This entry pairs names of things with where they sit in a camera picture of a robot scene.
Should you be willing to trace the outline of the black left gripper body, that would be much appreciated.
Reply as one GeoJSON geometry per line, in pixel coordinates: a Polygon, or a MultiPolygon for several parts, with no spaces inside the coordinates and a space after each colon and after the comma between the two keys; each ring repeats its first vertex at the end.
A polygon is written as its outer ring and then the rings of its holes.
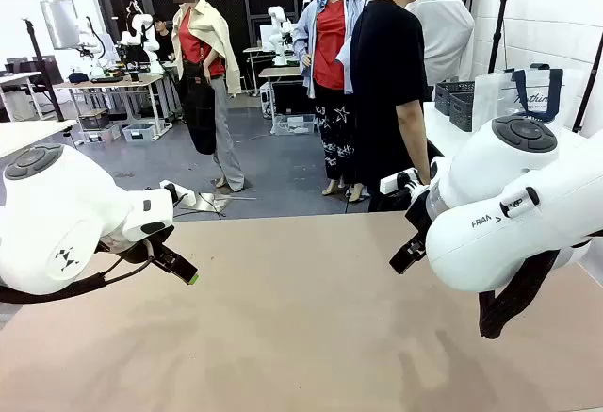
{"type": "Polygon", "coordinates": [[[151,259],[157,265],[171,265],[173,262],[172,250],[165,245],[165,241],[173,232],[173,226],[161,229],[152,235],[147,235],[137,242],[116,241],[104,237],[99,241],[99,251],[118,254],[125,261],[132,264],[141,264],[151,259]]]}

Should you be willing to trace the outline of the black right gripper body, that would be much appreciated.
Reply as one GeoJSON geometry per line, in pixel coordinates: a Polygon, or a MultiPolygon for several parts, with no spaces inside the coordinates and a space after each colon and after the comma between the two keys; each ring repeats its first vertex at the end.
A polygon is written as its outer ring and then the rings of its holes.
{"type": "Polygon", "coordinates": [[[432,218],[427,211],[427,198],[430,194],[428,186],[416,186],[410,190],[411,202],[406,211],[406,219],[417,230],[416,238],[421,242],[425,242],[428,230],[432,225],[432,218]]]}

